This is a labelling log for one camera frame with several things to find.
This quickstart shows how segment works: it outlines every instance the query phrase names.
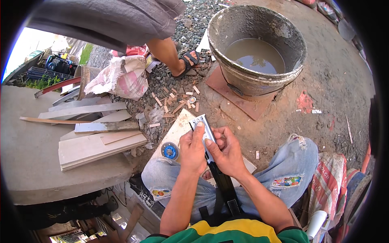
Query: forearm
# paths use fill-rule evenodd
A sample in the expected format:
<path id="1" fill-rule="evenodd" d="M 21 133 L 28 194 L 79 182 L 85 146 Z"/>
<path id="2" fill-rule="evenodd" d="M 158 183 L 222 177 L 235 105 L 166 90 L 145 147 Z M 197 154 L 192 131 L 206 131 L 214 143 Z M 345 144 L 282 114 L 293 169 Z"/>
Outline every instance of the forearm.
<path id="1" fill-rule="evenodd" d="M 276 233 L 293 226 L 293 219 L 284 202 L 266 189 L 253 175 L 237 178 L 246 190 L 264 223 L 272 226 Z"/>
<path id="2" fill-rule="evenodd" d="M 199 176 L 194 174 L 178 175 L 170 201 L 161 217 L 161 234 L 171 236 L 188 227 L 198 179 Z"/>

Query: plastic cup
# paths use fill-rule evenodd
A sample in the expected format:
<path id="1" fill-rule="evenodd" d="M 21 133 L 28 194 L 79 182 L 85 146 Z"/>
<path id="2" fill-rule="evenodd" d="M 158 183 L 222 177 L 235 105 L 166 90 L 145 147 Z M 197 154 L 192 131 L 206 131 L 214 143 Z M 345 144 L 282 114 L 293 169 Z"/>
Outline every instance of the plastic cup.
<path id="1" fill-rule="evenodd" d="M 316 236 L 317 232 L 320 230 L 326 218 L 326 211 L 319 210 L 313 213 L 307 229 L 307 235 L 309 240 L 312 240 Z"/>

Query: ripped jeans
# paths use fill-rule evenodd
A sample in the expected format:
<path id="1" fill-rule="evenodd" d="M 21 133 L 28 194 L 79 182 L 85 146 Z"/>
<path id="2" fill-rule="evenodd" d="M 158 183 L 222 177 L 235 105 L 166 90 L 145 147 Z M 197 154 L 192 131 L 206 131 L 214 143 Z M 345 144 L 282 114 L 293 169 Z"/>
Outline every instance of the ripped jeans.
<path id="1" fill-rule="evenodd" d="M 309 138 L 296 134 L 290 135 L 286 143 L 279 147 L 269 163 L 269 167 L 255 173 L 254 177 L 269 191 L 278 196 L 290 208 L 304 193 L 319 163 L 316 144 Z M 172 191 L 180 164 L 165 158 L 151 159 L 142 172 L 142 180 L 150 190 Z M 245 213 L 260 217 L 254 203 L 244 188 L 235 187 L 241 208 Z M 166 207 L 170 198 L 159 202 Z M 193 202 L 191 223 L 201 220 L 199 208 L 207 206 L 209 215 L 213 214 L 216 202 L 216 190 L 209 182 L 199 178 Z"/>

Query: man's left hand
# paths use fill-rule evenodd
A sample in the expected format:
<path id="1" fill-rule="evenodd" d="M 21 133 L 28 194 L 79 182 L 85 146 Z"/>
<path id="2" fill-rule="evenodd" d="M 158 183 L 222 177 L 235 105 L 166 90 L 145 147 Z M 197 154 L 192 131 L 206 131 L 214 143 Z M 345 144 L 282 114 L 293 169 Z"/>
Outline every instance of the man's left hand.
<path id="1" fill-rule="evenodd" d="M 194 131 L 189 131 L 180 138 L 180 173 L 200 175 L 204 172 L 207 162 L 204 157 L 203 145 L 204 124 L 199 122 Z"/>

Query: man's right hand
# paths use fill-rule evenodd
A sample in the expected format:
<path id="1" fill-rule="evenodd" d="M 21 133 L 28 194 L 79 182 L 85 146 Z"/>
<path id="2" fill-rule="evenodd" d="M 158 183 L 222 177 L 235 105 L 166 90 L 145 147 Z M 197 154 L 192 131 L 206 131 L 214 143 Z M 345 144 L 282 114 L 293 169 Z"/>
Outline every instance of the man's right hand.
<path id="1" fill-rule="evenodd" d="M 212 130 L 217 144 L 205 139 L 205 145 L 221 172 L 237 180 L 250 174 L 243 162 L 239 141 L 229 127 L 223 126 Z"/>

